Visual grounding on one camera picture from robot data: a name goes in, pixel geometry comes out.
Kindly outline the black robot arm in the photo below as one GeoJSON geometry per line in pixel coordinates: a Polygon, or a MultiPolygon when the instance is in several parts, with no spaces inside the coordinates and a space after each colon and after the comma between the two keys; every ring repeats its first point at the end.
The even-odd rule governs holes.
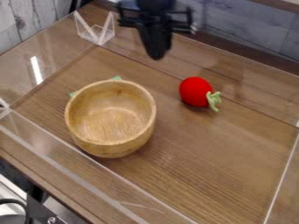
{"type": "Polygon", "coordinates": [[[138,30],[153,60],[161,60],[171,50],[175,32],[197,32],[193,8],[177,0],[119,0],[115,7],[119,25],[138,30]]]}

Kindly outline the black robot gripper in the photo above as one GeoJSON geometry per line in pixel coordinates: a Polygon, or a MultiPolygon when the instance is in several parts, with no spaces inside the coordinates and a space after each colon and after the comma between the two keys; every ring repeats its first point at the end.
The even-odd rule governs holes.
{"type": "Polygon", "coordinates": [[[193,33],[197,31],[193,21],[193,9],[171,8],[151,10],[119,5],[119,25],[137,28],[149,56],[155,60],[150,28],[158,29],[158,59],[161,60],[173,48],[173,32],[193,33]]]}

